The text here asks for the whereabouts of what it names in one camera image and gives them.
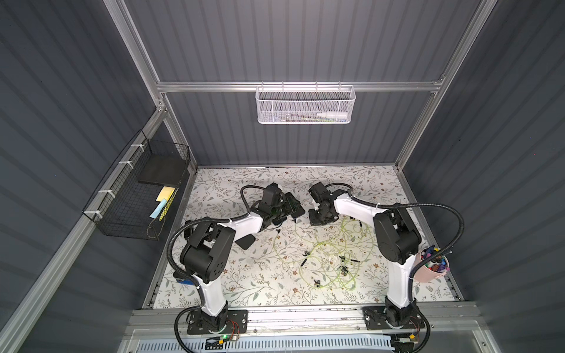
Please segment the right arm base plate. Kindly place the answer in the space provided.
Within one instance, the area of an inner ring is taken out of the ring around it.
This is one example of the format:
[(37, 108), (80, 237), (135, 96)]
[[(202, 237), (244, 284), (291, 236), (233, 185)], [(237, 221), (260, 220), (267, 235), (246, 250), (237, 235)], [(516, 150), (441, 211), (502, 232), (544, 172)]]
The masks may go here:
[(422, 329), (425, 326), (423, 316), (411, 304), (397, 308), (390, 306), (372, 306), (362, 309), (368, 330), (378, 329)]

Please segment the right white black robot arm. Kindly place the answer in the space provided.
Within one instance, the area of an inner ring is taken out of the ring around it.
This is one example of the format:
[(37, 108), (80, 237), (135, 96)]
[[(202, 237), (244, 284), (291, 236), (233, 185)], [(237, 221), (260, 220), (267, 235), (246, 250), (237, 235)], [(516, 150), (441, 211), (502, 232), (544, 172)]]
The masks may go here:
[(422, 236), (407, 212), (415, 204), (374, 204), (351, 196), (349, 191), (329, 191), (320, 182), (308, 192), (317, 204), (317, 208), (309, 210), (313, 226), (336, 222), (344, 215), (373, 227), (379, 251), (388, 260), (386, 320), (393, 328), (405, 325), (415, 311), (411, 270), (422, 243)]

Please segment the green wired earphones tangle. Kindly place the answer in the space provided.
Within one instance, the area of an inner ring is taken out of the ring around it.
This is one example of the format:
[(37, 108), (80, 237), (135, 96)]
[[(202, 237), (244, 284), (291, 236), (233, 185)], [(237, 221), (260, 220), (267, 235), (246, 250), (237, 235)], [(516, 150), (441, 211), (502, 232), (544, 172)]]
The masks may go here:
[(318, 227), (290, 222), (276, 231), (272, 250), (297, 291), (352, 292), (383, 267), (372, 228), (349, 216)]

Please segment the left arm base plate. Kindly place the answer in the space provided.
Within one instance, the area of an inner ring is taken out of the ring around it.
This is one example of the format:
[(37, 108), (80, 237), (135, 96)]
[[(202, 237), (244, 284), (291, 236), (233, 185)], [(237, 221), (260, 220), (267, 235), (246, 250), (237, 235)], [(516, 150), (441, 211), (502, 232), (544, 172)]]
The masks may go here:
[(218, 316), (209, 316), (202, 310), (188, 314), (188, 335), (246, 333), (248, 310), (224, 310)]

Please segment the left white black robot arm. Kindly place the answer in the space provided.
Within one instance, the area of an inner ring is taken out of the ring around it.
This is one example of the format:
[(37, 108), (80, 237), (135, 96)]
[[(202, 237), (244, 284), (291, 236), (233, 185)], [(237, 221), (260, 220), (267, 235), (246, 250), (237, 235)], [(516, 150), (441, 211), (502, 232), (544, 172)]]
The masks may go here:
[(186, 222), (167, 245), (167, 259), (175, 274), (192, 282), (199, 292), (202, 319), (219, 330), (227, 320), (228, 303), (222, 293), (221, 276), (234, 244), (248, 249), (255, 234), (280, 226), (288, 217), (305, 213), (290, 193), (267, 197), (253, 204), (242, 216), (232, 219), (203, 219)]

